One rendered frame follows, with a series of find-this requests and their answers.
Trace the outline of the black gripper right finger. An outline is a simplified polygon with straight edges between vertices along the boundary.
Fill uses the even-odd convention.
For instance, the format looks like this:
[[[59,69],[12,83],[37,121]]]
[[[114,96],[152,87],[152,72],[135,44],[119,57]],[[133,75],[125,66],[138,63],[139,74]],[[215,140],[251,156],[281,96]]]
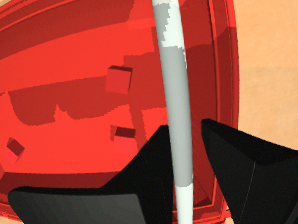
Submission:
[[[201,119],[206,155],[234,224],[293,224],[298,216],[298,151]]]

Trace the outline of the red plastic tray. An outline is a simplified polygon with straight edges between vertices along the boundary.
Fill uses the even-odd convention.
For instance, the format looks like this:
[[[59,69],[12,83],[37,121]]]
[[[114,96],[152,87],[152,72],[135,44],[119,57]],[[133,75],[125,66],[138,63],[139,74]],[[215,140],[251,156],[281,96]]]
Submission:
[[[178,0],[192,113],[193,224],[231,217],[201,119],[238,129],[234,0]],[[108,68],[133,67],[128,95],[106,92]],[[19,186],[102,188],[168,125],[152,0],[11,0],[0,7],[0,216]],[[136,129],[132,155],[113,153]],[[4,152],[23,145],[15,165]],[[21,221],[23,222],[23,221]]]

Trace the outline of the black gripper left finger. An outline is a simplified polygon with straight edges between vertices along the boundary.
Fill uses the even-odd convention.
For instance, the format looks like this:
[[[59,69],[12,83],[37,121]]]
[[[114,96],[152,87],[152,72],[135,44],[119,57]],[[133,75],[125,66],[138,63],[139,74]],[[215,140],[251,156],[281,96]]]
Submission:
[[[19,186],[8,202],[24,224],[173,224],[173,176],[168,125],[160,125],[102,188]]]

